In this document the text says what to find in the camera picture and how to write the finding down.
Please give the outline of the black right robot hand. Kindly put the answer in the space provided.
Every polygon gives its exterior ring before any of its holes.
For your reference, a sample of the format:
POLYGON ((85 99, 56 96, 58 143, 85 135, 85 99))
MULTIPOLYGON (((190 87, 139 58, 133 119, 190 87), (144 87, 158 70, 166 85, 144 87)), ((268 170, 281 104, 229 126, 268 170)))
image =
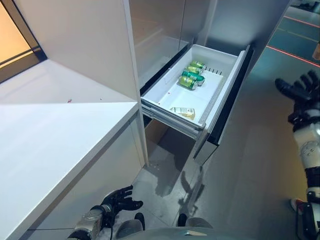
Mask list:
POLYGON ((274 83, 283 96, 294 102, 293 112, 287 118, 294 131, 320 121, 320 78, 314 70, 301 75, 293 84, 281 78, 274 83))

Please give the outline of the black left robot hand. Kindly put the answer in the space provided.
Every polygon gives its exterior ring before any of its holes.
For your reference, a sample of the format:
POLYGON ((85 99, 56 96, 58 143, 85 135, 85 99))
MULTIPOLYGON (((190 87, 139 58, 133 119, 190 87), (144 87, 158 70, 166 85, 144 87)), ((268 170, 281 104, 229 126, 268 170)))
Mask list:
POLYGON ((109 205, 112 212, 117 215, 120 211, 136 211, 143 206, 142 200, 133 200, 133 185, 115 190, 105 196, 101 205, 109 205))

